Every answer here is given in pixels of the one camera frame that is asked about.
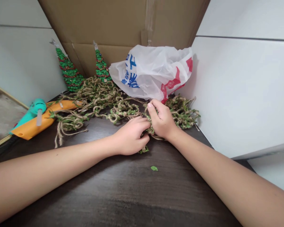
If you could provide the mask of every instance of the left hand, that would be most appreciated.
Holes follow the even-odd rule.
[[[119,154],[131,155],[141,150],[149,141],[147,133],[142,138],[144,130],[151,126],[147,118],[141,116],[130,119],[122,128],[112,135]]]

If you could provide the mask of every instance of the teal glue gun handle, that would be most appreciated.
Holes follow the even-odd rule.
[[[16,127],[14,127],[12,130],[37,117],[39,109],[42,110],[42,113],[46,111],[46,103],[43,99],[35,99],[34,102],[30,105],[27,113],[21,118]]]

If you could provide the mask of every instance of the table surface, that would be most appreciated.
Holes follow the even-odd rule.
[[[92,118],[88,132],[67,137],[64,146],[109,136],[121,126]],[[0,162],[53,149],[56,127],[18,140]],[[186,132],[210,146],[196,128]],[[0,226],[241,226],[174,146],[151,138],[148,147],[144,154],[101,161]]]

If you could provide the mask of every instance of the plastic bag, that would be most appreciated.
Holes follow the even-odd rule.
[[[192,49],[174,47],[132,48],[125,61],[109,67],[113,81],[129,96],[158,99],[183,87],[192,73]]]

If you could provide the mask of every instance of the jute twine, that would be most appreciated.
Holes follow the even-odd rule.
[[[147,102],[142,102],[136,98],[125,97],[126,94],[118,89],[112,81],[103,83],[99,78],[90,77],[83,83],[82,88],[71,95],[61,95],[60,100],[68,99],[81,102],[80,106],[77,106],[75,110],[62,110],[53,112],[53,117],[58,120],[57,135],[55,137],[55,148],[63,144],[63,136],[75,135],[80,132],[85,132],[87,129],[71,134],[67,131],[76,131],[84,126],[84,121],[88,121],[90,117],[105,117],[113,124],[116,124],[123,118],[131,119],[137,116],[146,116],[148,121],[151,122],[151,118],[147,111]],[[175,96],[169,98],[166,102],[166,106],[170,108],[172,116],[176,125],[179,128],[187,129],[193,125],[196,126],[196,119],[201,117],[199,112],[195,109],[189,109],[188,105],[194,101],[188,100],[181,96]],[[130,101],[135,101],[143,105],[144,112],[140,112],[139,106]],[[105,113],[104,109],[109,107],[110,112]],[[67,116],[62,116],[59,113],[69,113]],[[163,138],[157,136],[152,126],[146,130],[153,138],[163,140]],[[147,146],[144,147],[140,153],[148,151]]]

